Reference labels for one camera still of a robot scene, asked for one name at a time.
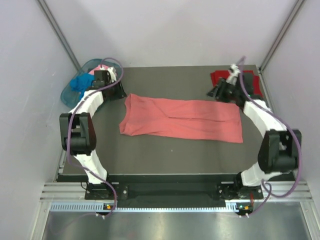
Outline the salmon pink t-shirt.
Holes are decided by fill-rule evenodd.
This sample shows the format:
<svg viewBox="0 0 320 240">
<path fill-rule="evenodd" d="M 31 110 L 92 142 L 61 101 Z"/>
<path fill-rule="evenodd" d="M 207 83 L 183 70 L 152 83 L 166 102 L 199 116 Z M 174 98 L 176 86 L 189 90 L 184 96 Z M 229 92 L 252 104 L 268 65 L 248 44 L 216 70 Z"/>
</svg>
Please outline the salmon pink t-shirt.
<svg viewBox="0 0 320 240">
<path fill-rule="evenodd" d="M 240 110 L 234 103 L 152 98 L 131 93 L 124 105 L 125 116 L 119 124 L 123 135 L 243 143 Z"/>
</svg>

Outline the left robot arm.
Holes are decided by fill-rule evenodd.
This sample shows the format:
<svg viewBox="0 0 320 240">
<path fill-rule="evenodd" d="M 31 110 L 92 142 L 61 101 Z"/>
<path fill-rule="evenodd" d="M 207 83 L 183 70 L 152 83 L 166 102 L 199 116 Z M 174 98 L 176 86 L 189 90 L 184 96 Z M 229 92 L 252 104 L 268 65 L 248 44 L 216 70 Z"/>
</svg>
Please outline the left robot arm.
<svg viewBox="0 0 320 240">
<path fill-rule="evenodd" d="M 104 65 L 94 70 L 92 84 L 84 91 L 79 103 L 68 113 L 59 116 L 60 138 L 67 160 L 74 157 L 87 175 L 87 191 L 101 199 L 116 198 L 117 193 L 108 182 L 108 171 L 102 166 L 96 146 L 97 136 L 92 117 L 112 95 L 124 97 L 122 76 L 115 67 Z"/>
</svg>

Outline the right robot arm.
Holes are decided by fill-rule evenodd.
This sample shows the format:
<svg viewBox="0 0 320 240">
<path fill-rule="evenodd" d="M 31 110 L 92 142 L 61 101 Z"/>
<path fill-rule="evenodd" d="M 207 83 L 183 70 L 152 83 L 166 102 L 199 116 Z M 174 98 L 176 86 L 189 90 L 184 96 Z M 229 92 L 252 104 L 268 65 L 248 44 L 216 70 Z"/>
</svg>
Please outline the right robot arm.
<svg viewBox="0 0 320 240">
<path fill-rule="evenodd" d="M 262 142 L 257 161 L 239 172 L 233 184 L 220 185 L 219 193 L 226 200 L 245 198 L 265 189 L 272 194 L 268 181 L 273 177 L 299 170 L 302 162 L 302 133 L 292 129 L 267 106 L 263 97 L 254 92 L 254 76 L 249 72 L 220 78 L 209 97 L 223 103 L 234 103 L 259 130 Z"/>
</svg>

